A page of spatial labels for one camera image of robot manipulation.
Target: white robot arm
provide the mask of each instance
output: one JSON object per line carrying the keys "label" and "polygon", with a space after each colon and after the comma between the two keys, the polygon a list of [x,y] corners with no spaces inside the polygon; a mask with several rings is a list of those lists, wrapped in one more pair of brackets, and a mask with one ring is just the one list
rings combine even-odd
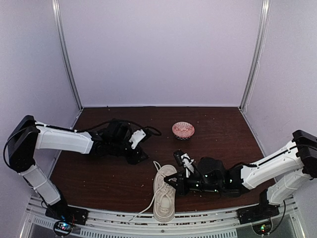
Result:
{"label": "white robot arm", "polygon": [[302,130],[283,148],[251,164],[239,163],[226,170],[222,161],[203,157],[195,166],[181,150],[174,157],[184,171],[165,177],[180,195],[189,190],[218,192],[237,197],[276,176],[284,175],[275,185],[260,194],[260,203],[238,210],[240,223],[266,219],[279,214],[278,206],[310,179],[317,178],[317,137]]}
{"label": "white robot arm", "polygon": [[[5,163],[33,187],[48,206],[47,216],[66,222],[85,224],[88,211],[69,207],[61,191],[38,167],[33,154],[35,149],[56,149],[74,151],[82,154],[107,154],[124,156],[128,163],[137,164],[148,158],[139,143],[151,135],[160,135],[153,127],[140,127],[132,133],[127,120],[113,119],[105,122],[106,128],[99,131],[78,131],[47,125],[35,121],[33,116],[25,116],[8,139],[3,158]],[[8,147],[8,161],[5,149]]]}

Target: small bowl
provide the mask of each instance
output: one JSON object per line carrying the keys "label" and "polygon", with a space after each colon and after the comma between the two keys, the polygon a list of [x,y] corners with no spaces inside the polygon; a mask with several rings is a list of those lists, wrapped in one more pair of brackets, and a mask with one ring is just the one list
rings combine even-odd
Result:
{"label": "small bowl", "polygon": [[176,139],[189,140],[189,138],[195,133],[195,128],[188,122],[180,121],[173,125],[172,131]]}

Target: white sandal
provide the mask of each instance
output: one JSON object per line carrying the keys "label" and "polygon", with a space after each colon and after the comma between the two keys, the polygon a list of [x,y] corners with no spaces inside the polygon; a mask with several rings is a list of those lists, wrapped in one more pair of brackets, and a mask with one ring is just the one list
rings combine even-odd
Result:
{"label": "white sandal", "polygon": [[142,212],[139,212],[129,221],[146,212],[154,202],[153,214],[159,222],[169,222],[174,218],[175,214],[175,189],[164,182],[166,176],[177,172],[173,165],[164,165],[163,167],[157,161],[153,161],[157,174],[154,179],[154,195],[149,206]]}

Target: white wall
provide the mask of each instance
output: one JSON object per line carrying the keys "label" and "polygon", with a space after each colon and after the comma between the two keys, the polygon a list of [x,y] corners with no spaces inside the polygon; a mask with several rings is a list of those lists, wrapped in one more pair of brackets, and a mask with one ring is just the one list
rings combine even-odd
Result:
{"label": "white wall", "polygon": [[[52,1],[1,1],[0,32],[0,148],[27,114],[71,126],[78,110],[62,61]],[[46,173],[55,153],[35,156]],[[13,238],[31,189],[2,158],[0,181],[0,237]]]}
{"label": "white wall", "polygon": [[83,105],[240,105],[261,8],[261,0],[61,0]]}
{"label": "white wall", "polygon": [[[302,129],[317,135],[317,1],[273,0],[247,118],[268,155]],[[310,238],[316,237],[317,182],[295,194]]]}

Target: wooden table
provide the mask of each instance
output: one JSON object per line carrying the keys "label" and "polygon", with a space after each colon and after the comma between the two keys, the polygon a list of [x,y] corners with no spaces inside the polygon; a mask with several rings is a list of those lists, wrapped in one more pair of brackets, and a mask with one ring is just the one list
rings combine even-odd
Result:
{"label": "wooden table", "polygon": [[[62,152],[51,179],[70,205],[127,212],[143,210],[153,196],[156,170],[152,161],[182,169],[173,157],[177,149],[187,152],[196,163],[203,156],[220,159],[227,169],[238,162],[250,163],[263,157],[237,108],[86,108],[75,128],[84,129],[112,118],[151,125],[163,135],[141,144],[150,158],[137,165],[127,164],[123,157],[96,158]],[[187,121],[195,127],[190,140],[179,141],[173,137],[171,128],[177,121]],[[175,209],[176,212],[203,211],[255,204],[260,192],[273,183],[273,180],[265,182],[238,198],[192,191],[176,197]]]}

